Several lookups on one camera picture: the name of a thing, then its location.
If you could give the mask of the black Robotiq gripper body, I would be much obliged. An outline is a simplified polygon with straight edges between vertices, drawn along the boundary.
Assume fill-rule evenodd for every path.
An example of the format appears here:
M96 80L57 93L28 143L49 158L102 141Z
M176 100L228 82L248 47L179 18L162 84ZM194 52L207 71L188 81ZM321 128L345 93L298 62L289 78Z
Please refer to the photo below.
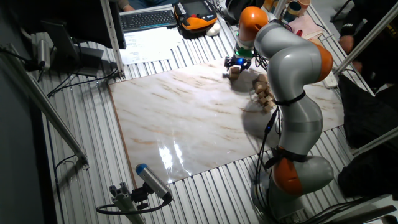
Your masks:
M239 66L246 66L248 64L248 62L249 62L245 58L239 58L239 57L236 57L236 56L233 56L231 61L232 61L233 65L239 65Z

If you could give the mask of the person right hand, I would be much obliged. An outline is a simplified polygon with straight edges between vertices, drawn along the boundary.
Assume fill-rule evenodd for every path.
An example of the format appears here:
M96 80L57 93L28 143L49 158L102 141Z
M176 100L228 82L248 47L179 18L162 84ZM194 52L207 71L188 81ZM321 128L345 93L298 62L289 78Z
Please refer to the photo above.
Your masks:
M354 48L354 37L352 35L343 35L339 38L338 43L342 49L349 54Z

